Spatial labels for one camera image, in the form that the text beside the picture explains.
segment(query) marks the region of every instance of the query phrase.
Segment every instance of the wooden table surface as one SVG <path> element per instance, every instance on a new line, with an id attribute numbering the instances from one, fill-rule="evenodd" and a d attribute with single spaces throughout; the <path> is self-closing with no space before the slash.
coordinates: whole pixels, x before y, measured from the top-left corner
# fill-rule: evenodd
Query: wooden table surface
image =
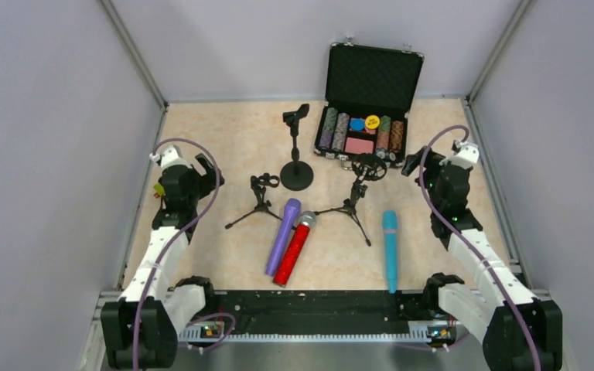
<path id="1" fill-rule="evenodd" d="M 197 141 L 215 157 L 226 184 L 211 210 L 199 221 L 192 243 L 180 258 L 174 281 L 199 275 L 208 277 L 217 290 L 274 290 L 277 286 L 265 275 L 265 265 L 280 222 L 269 215 L 257 213 L 229 230 L 224 225 L 250 211 L 256 204 L 249 178 L 269 172 L 278 175 L 290 161 L 292 139 L 282 122 L 282 113 L 294 111 L 304 102 L 243 102 L 210 104 L 172 104 L 163 128 L 162 138 L 182 137 Z M 279 216 L 289 198 L 302 202 L 302 211 L 322 210 L 342 206 L 350 196 L 355 175 L 342 170 L 337 160 L 325 159 L 312 153 L 323 102 L 312 101 L 310 114 L 301 120 L 298 139 L 302 160 L 315 173 L 313 184 L 301 192 L 291 192 L 279 186 L 268 188 L 266 199 Z M 409 116 L 407 149 L 420 149 L 443 128 L 467 124 L 460 100 L 416 100 Z M 443 137 L 434 150 L 450 154 L 454 138 L 461 133 Z M 194 161 L 198 152 L 179 144 L 183 156 Z M 145 201 L 139 213 L 138 229 L 131 248 L 125 285 L 140 264 L 149 242 L 151 221 L 159 208 L 153 197 L 152 185 L 159 178 L 154 166 L 147 185 Z M 287 290 L 381 290 L 387 287 L 384 278 L 384 239 L 381 215 L 387 209 L 398 214 L 399 283 L 400 289 L 422 289 L 425 281 L 436 272 L 458 274 L 471 286 L 471 275 L 446 252 L 434 238 L 429 221 L 430 210 L 425 204 L 415 174 L 409 178 L 397 169 L 389 169 L 378 182 L 366 182 L 366 197 L 357 204 L 358 216 L 372 247 L 365 244 L 360 230 L 342 213 L 319 216 L 311 230 L 299 261 L 292 272 Z M 490 242 L 500 257 L 508 254 L 497 226 L 482 169 L 475 167 L 470 176 L 469 207 L 483 224 Z M 202 199 L 202 210 L 209 197 Z"/>

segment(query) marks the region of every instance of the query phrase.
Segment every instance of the blue disc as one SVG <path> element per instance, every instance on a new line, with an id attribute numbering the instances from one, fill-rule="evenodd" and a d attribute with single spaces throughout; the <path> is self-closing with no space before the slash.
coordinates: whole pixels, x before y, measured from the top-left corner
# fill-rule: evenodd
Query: blue disc
<path id="1" fill-rule="evenodd" d="M 362 118 L 353 118 L 350 121 L 350 128 L 355 131 L 361 131 L 365 128 L 365 121 Z"/>

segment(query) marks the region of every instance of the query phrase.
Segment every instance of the poker chip stack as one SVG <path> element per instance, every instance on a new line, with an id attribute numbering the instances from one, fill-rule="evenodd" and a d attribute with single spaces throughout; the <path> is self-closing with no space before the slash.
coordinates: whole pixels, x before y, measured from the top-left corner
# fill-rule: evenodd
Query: poker chip stack
<path id="1" fill-rule="evenodd" d="M 350 116 L 342 113 L 338 115 L 336 128 L 333 134 L 333 143 L 331 149 L 333 151 L 342 152 L 345 147 L 345 137 L 347 136 L 347 127 L 350 126 Z"/>
<path id="2" fill-rule="evenodd" d="M 338 116 L 338 110 L 333 107 L 326 109 L 324 117 L 324 124 L 322 126 L 322 134 L 319 136 L 319 146 L 321 148 L 328 149 L 331 147 L 331 141 L 333 140 L 333 131 L 336 129 L 336 117 Z"/>
<path id="3" fill-rule="evenodd" d="M 401 121 L 393 121 L 391 125 L 391 143 L 390 153 L 393 157 L 401 150 L 402 141 L 404 140 L 404 123 Z"/>
<path id="4" fill-rule="evenodd" d="M 388 156 L 388 144 L 391 137 L 391 118 L 382 116 L 379 124 L 379 132 L 377 133 L 377 148 L 374 154 L 379 158 L 386 158 Z"/>

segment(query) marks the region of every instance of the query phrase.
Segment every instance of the yellow object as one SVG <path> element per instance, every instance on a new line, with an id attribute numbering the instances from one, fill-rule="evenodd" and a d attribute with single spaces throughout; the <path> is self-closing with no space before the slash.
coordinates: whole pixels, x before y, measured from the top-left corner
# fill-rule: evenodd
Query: yellow object
<path id="1" fill-rule="evenodd" d="M 379 128 L 379 124 L 381 120 L 379 120 L 378 116 L 370 115 L 365 119 L 365 127 L 368 129 L 376 129 Z"/>
<path id="2" fill-rule="evenodd" d="M 160 183 L 154 184 L 153 189 L 156 193 L 158 193 L 158 196 L 162 197 L 165 195 L 165 189 L 162 187 L 162 185 L 160 185 Z"/>

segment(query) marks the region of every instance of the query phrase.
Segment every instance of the case lid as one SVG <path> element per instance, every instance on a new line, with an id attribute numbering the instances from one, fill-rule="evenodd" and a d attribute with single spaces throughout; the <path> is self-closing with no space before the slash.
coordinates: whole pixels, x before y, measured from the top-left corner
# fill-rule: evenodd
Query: case lid
<path id="1" fill-rule="evenodd" d="M 424 56 L 420 53 L 337 43 L 329 50 L 325 97 L 408 112 Z"/>

